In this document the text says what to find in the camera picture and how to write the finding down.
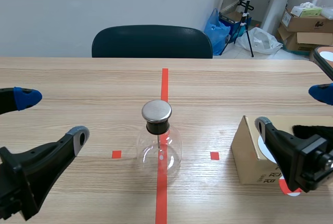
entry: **cardboard box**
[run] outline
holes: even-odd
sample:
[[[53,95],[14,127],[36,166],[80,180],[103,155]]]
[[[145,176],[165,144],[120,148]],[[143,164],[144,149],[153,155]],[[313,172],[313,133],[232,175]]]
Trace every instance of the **cardboard box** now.
[[[281,171],[268,160],[258,145],[259,132],[254,121],[259,116],[243,116],[235,134],[232,151],[241,184],[278,184]],[[333,127],[331,116],[267,116],[278,130],[292,134],[292,126]]]
[[[309,55],[319,45],[333,44],[332,33],[288,32],[280,25],[276,38],[283,42],[284,49],[298,55]]]
[[[285,10],[282,25],[289,32],[333,33],[333,20],[323,16],[296,17]]]
[[[320,7],[302,8],[300,6],[295,6],[290,13],[297,17],[314,17],[319,16],[322,10],[323,8]]]

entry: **glass flask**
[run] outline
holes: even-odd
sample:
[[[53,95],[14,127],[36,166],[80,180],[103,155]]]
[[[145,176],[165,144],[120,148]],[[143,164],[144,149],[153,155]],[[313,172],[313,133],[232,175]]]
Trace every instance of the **glass flask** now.
[[[182,140],[178,130],[169,124],[171,113],[170,104],[162,100],[150,101],[142,108],[147,124],[137,138],[137,161],[144,173],[152,176],[157,171],[171,175],[182,161]]]

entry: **black fabric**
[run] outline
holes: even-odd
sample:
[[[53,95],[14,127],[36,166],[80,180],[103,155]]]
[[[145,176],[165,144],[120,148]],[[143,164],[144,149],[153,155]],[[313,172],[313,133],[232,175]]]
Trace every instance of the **black fabric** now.
[[[301,126],[296,125],[292,127],[293,134],[301,139],[308,139],[313,135],[320,135],[328,141],[328,147],[333,150],[333,127],[326,126]]]
[[[92,57],[213,58],[213,50],[206,34],[196,29],[134,25],[100,31]]]

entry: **blue gripper fingertip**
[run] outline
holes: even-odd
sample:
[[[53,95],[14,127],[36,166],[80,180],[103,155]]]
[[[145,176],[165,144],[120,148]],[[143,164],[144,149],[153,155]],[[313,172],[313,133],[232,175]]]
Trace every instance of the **blue gripper fingertip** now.
[[[14,99],[17,110],[24,110],[28,106],[35,106],[43,98],[42,94],[38,90],[31,90],[30,93],[26,93],[20,87],[14,87]]]

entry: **blue plastic bag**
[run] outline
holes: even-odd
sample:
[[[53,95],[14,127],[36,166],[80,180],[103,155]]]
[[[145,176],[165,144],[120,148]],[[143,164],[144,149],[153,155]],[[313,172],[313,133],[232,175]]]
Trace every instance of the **blue plastic bag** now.
[[[218,56],[225,46],[225,39],[230,32],[230,27],[225,26],[219,21],[219,13],[217,9],[214,9],[210,15],[204,32],[213,45],[213,55]]]

